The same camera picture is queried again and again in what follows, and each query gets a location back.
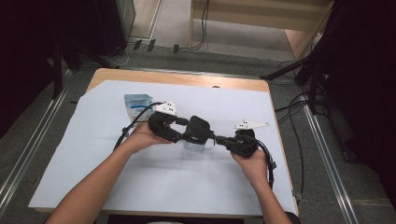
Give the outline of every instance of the light wood floor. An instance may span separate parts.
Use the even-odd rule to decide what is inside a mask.
[[[150,39],[162,0],[134,0],[134,26],[131,38]]]

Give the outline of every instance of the forearm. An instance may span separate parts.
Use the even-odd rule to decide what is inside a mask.
[[[268,183],[252,184],[259,198],[262,216],[266,224],[291,223]]]
[[[122,146],[117,148],[67,193],[46,223],[92,224],[132,154]]]

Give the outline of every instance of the person's left arm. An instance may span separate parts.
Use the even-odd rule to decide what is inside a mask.
[[[170,142],[154,135],[147,123],[138,125],[119,147],[64,196],[46,223],[92,224],[129,158],[143,148],[165,143]]]

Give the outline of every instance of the white tabletop sheet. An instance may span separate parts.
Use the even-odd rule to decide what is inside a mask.
[[[274,192],[282,207],[297,213],[269,92],[208,87],[105,81],[78,101],[64,138],[57,147],[29,207],[54,208],[78,181],[111,152],[128,119],[124,94],[146,93],[153,102],[175,101],[177,115],[195,115],[209,122],[216,135],[234,136],[234,125],[245,120],[268,122],[255,129],[276,161]],[[174,124],[184,132],[184,127]],[[104,208],[202,214],[260,216],[253,188],[223,146],[208,140],[203,152],[187,150],[179,141],[147,148],[132,156]]]

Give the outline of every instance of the wet wipes package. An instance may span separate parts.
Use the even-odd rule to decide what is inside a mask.
[[[146,106],[152,104],[152,98],[147,94],[125,94],[125,107],[128,113],[129,119],[134,121],[134,119],[142,112]],[[152,108],[148,109],[138,121],[145,120],[153,113]]]

